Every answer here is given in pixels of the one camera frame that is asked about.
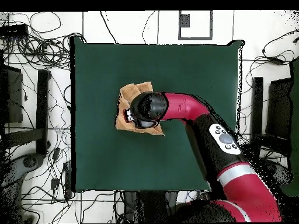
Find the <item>white floor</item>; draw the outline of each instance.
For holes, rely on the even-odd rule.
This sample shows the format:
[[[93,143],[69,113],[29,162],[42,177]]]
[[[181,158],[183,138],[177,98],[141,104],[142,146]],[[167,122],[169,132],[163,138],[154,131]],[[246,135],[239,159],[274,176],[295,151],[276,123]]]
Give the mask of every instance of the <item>white floor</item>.
[[[42,33],[42,38],[49,39],[53,37],[59,37],[67,35],[70,33],[81,33],[83,32],[84,37],[88,43],[114,43],[113,38],[107,31],[104,21],[100,15],[100,12],[55,12],[61,19],[61,27],[55,31],[49,33]],[[188,12],[193,17],[194,15],[201,15],[200,12]],[[33,13],[25,13],[30,18]],[[269,41],[278,38],[284,33],[290,32],[295,28],[299,28],[299,21],[294,18],[294,14],[290,11],[284,10],[214,10],[213,11],[213,39],[211,41],[178,41],[178,11],[138,11],[138,12],[103,12],[103,16],[106,19],[107,25],[111,33],[113,34],[115,40],[118,43],[126,44],[140,44],[140,43],[150,43],[156,44],[218,44],[225,45],[231,40],[244,40],[245,45],[243,47],[243,60],[254,60],[257,56],[261,56],[262,48]],[[157,37],[157,27],[159,19],[159,35]],[[29,23],[25,15],[12,15],[11,22],[19,21]],[[50,12],[41,13],[36,15],[32,19],[32,26],[37,31],[47,31],[55,29],[59,26],[59,20]],[[275,41],[267,46],[266,55],[274,56],[282,53],[285,50],[292,50],[297,57],[299,55],[299,42],[293,44],[292,41],[299,36],[299,34],[293,34],[287,36],[281,40]],[[30,65],[24,64],[23,66],[18,63],[18,58],[21,62],[25,62],[25,59],[21,55],[11,55],[9,62],[10,66],[14,66],[22,69],[23,73],[23,83],[31,87],[32,89],[36,87],[37,82],[37,71],[34,70]],[[242,91],[249,89],[246,84],[245,77],[249,72],[252,61],[242,61]],[[56,106],[50,112],[48,139],[52,143],[52,147],[57,142],[57,138],[60,140],[61,136],[66,138],[66,143],[70,144],[70,135],[65,131],[64,133],[61,128],[69,128],[70,125],[70,113],[67,109],[66,103],[62,98],[60,90],[63,90],[70,84],[69,72],[62,69],[50,69],[52,72],[54,80],[51,80],[49,88],[50,93],[53,97],[49,96],[49,107]],[[277,66],[272,64],[264,64],[259,68],[253,70],[253,76],[264,77],[264,99],[268,97],[268,87],[271,81],[286,78],[290,76],[289,66]],[[248,83],[251,85],[252,79],[249,75],[247,77]],[[24,101],[22,104],[26,111],[28,112],[30,118],[35,126],[36,119],[36,94],[34,91],[27,87],[24,87],[26,94],[28,96],[28,101]],[[70,91],[66,91],[66,98],[70,101]],[[241,100],[241,108],[245,108],[251,105],[251,91],[243,94]],[[266,111],[267,102],[264,102],[263,108],[263,131],[265,131],[266,126]],[[247,108],[242,111],[246,116],[250,114],[251,109]],[[245,129],[244,118],[240,120],[241,132],[249,133],[249,122],[250,116],[246,119],[247,129]],[[31,127],[30,121],[27,118],[26,113],[23,113],[23,122],[21,124],[11,124],[10,130],[20,131],[18,127]],[[67,147],[64,143],[61,143],[60,148]],[[35,143],[29,143],[17,149],[14,153],[13,158],[20,155],[26,154],[28,152],[34,152]],[[61,160],[56,164],[56,173],[62,169],[62,164],[71,158],[70,150],[67,151],[67,157],[64,155]],[[26,179],[30,179],[34,176],[39,176],[45,172],[44,175],[33,178],[31,180],[25,181],[22,188],[22,193],[28,193],[28,191],[33,186],[43,186],[45,191],[50,190],[51,176],[47,172],[47,162],[44,162],[41,168],[31,172],[27,175]],[[82,210],[91,206],[98,194],[112,194],[112,191],[87,191],[82,193]],[[63,199],[61,190],[58,193],[58,198]],[[80,194],[76,195],[75,200],[80,200]],[[186,191],[181,191],[178,196],[178,202],[190,201],[191,198],[187,197]],[[23,200],[25,208],[29,208],[32,211],[36,211],[41,215],[39,223],[51,223],[53,218],[67,206],[59,202],[55,204],[48,204],[51,202],[51,198],[45,195],[41,190],[37,191],[33,195],[28,195]],[[106,223],[112,219],[113,215],[113,195],[100,195],[97,197],[97,202],[86,210],[84,215],[84,223]],[[121,203],[117,204],[117,209],[119,213],[123,211],[123,205]],[[70,209],[67,213],[60,219],[59,223],[76,223],[76,216],[79,220],[80,218],[81,203],[79,201],[73,201]]]

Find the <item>green table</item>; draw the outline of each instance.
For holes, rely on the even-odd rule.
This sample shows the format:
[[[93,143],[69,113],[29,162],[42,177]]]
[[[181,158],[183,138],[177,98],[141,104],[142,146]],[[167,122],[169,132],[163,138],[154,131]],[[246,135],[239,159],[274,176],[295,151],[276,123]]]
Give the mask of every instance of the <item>green table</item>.
[[[242,46],[84,44],[75,38],[76,190],[208,189],[180,121],[162,123],[165,137],[115,129],[119,90],[151,81],[156,92],[199,95],[234,129]]]

